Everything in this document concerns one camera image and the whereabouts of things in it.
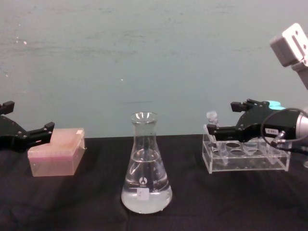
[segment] cable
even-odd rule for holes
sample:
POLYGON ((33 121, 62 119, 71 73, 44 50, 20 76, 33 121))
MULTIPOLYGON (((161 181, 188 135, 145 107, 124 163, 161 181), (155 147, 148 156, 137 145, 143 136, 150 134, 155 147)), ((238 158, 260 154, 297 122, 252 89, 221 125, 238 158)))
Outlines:
MULTIPOLYGON (((281 113, 281 112, 284 112, 284 111, 298 111, 300 113, 302 113, 306 118, 308 118, 308 113, 305 112, 304 110, 302 109, 298 109, 298 108, 286 108, 286 109, 282 109, 280 111, 277 111, 277 112, 274 112, 272 114, 270 114, 268 117, 266 117, 262 124, 261 124, 261 137, 264 139, 265 143, 267 143, 270 147, 273 147, 273 148, 276 148, 278 150, 282 150, 282 151, 286 151, 286 152, 292 152, 292 150, 295 150, 295 149, 292 149, 292 148, 289 148, 289 149, 286 149, 286 148, 278 148, 278 147, 274 147, 266 138, 265 138, 265 135, 264 135, 264 126, 265 126, 265 123, 270 119, 272 118, 274 115, 278 114, 278 113, 281 113)), ((303 141, 305 139, 308 139, 308 133, 302 137, 302 138, 298 138, 298 139, 293 139, 293 140, 286 140, 288 142, 299 142, 299 141, 303 141)))

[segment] white label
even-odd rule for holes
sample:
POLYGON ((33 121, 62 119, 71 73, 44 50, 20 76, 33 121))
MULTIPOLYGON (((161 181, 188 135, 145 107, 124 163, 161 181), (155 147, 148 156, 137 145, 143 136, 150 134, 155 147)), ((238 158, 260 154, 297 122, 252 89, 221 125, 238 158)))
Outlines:
POLYGON ((271 135, 278 135, 279 131, 277 129, 271 129, 271 128, 266 128, 265 129, 266 134, 271 134, 271 135))
POLYGON ((150 199, 149 188, 137 188, 137 200, 148 201, 150 199))

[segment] pipette tip box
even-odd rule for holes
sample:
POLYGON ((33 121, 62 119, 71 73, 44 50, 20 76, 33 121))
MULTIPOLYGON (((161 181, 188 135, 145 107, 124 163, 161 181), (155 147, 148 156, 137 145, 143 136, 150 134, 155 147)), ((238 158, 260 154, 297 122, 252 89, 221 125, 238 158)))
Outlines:
POLYGON ((34 177, 74 175, 85 152, 83 128, 54 129, 50 143, 28 150, 34 177))
POLYGON ((270 147, 262 138, 246 143, 216 141, 204 125, 202 157, 210 174, 220 171, 284 170, 288 171, 290 152, 270 147))

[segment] black fabric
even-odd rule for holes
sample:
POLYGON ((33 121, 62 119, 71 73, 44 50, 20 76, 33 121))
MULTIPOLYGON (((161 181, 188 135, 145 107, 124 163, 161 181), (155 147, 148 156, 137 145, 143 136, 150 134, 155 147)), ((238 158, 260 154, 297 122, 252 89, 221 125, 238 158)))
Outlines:
POLYGON ((202 136, 157 137, 173 191, 162 212, 121 204, 132 138, 86 139, 74 176, 32 177, 26 154, 0 152, 1 231, 307 231, 308 169, 208 174, 202 136))

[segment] erlenmeyer flask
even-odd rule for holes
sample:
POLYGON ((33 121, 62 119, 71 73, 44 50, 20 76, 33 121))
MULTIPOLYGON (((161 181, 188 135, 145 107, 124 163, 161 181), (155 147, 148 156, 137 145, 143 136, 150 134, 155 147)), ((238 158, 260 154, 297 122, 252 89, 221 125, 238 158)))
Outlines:
POLYGON ((172 190, 156 142, 157 114, 135 113, 134 145, 122 189, 123 204, 142 214, 163 210, 171 201, 172 190))

